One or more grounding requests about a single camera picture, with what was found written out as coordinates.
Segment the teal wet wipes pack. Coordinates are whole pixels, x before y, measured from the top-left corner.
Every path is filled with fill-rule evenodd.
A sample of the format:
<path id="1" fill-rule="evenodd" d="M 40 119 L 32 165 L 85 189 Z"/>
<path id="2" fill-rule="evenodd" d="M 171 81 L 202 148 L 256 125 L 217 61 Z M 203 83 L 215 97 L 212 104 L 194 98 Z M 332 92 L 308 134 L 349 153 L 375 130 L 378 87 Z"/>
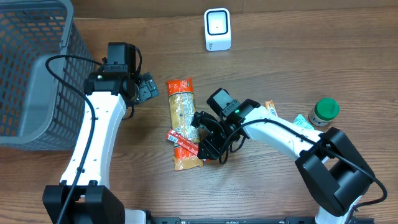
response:
<path id="1" fill-rule="evenodd" d="M 301 128 L 314 130 L 314 127 L 304 118 L 302 114 L 299 114 L 294 119 L 293 123 Z"/>

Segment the small orange snack box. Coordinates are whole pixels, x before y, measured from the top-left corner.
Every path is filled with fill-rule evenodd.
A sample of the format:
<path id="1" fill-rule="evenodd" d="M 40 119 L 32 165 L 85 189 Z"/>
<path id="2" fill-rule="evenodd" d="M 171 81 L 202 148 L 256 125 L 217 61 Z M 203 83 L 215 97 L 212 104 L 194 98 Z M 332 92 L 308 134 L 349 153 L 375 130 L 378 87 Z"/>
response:
<path id="1" fill-rule="evenodd" d="M 274 116 L 277 116 L 277 112 L 276 112 L 276 108 L 275 108 L 275 104 L 272 100 L 266 101 L 264 103 L 264 106 L 266 107 L 266 109 L 273 114 Z"/>

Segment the thin red sachet packet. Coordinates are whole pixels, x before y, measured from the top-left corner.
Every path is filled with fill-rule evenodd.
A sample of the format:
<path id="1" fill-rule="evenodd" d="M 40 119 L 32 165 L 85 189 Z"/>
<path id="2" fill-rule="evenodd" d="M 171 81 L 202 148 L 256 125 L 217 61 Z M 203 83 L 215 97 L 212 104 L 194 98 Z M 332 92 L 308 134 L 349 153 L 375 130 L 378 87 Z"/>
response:
<path id="1" fill-rule="evenodd" d="M 166 135 L 166 139 L 169 141 L 172 141 L 175 144 L 177 144 L 178 146 L 186 149 L 191 154 L 193 154 L 195 156 L 198 155 L 198 145 L 195 144 L 194 142 L 191 142 L 187 138 L 183 137 L 181 134 L 174 131 L 173 129 L 169 130 L 169 132 Z"/>

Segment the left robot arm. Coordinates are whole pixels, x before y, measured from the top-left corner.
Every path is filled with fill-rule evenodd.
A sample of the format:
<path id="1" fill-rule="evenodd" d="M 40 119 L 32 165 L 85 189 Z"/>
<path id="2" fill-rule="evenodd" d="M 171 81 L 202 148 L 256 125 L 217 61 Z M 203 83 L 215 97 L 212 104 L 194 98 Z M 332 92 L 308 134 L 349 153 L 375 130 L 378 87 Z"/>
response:
<path id="1" fill-rule="evenodd" d="M 141 73 L 142 54 L 125 42 L 110 42 L 108 55 L 78 90 L 58 75 L 63 86 L 85 101 L 84 117 L 72 158 L 59 184 L 45 187 L 42 201 L 53 223 L 147 223 L 143 210 L 126 209 L 109 189 L 110 163 L 121 121 L 159 95 L 150 73 Z"/>

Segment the long orange noodle packet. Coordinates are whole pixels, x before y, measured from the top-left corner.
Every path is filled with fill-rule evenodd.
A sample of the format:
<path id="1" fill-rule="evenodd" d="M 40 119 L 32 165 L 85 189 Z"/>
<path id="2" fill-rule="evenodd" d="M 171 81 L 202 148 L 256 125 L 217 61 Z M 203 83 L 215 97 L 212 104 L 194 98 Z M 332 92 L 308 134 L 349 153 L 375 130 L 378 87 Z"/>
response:
<path id="1" fill-rule="evenodd" d="M 196 112 L 192 79 L 167 80 L 172 129 L 195 145 L 200 142 L 197 128 L 191 125 Z M 197 151 L 190 152 L 174 141 L 174 169 L 176 171 L 203 166 L 204 160 L 197 158 Z"/>

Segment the green lidded can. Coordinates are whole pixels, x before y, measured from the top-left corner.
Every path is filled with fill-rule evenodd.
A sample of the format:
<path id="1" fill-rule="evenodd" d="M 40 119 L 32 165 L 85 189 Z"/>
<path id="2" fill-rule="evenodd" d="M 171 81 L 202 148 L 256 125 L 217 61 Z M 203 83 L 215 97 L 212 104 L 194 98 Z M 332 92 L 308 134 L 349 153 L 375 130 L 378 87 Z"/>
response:
<path id="1" fill-rule="evenodd" d="M 327 126 L 339 114 L 340 106 L 332 98 L 318 101 L 308 114 L 309 121 L 315 126 Z"/>

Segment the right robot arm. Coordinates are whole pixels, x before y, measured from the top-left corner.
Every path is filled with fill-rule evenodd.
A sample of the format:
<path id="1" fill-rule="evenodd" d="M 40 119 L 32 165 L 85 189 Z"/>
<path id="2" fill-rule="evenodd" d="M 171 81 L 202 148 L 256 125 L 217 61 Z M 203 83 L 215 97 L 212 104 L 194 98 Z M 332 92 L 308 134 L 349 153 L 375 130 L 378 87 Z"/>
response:
<path id="1" fill-rule="evenodd" d="M 294 160 L 320 206 L 315 223 L 353 221 L 354 210 L 375 175 L 344 132 L 334 127 L 325 133 L 301 128 L 254 100 L 233 99 L 222 88 L 208 98 L 207 104 L 216 116 L 196 112 L 191 123 L 208 132 L 198 144 L 198 158 L 225 164 L 235 141 L 264 142 Z"/>

